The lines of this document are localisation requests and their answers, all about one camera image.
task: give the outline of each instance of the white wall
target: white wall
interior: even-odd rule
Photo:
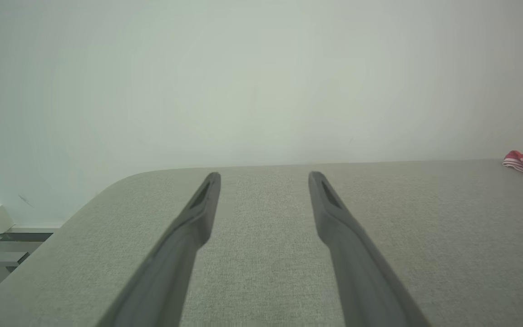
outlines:
[[[0,201],[18,224],[148,170],[511,149],[523,1],[0,0]]]

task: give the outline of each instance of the gray fabric surface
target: gray fabric surface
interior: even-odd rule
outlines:
[[[523,326],[523,174],[496,160],[163,170],[116,182],[0,284],[0,326],[92,326],[206,174],[222,174],[184,325],[343,325],[322,171],[437,326]]]

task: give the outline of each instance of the gray upholstered surface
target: gray upholstered surface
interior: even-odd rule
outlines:
[[[125,178],[0,284],[0,326],[91,326],[212,169]],[[321,170],[437,326],[523,326],[523,174],[500,161],[215,169],[183,323],[342,325],[307,174]]]

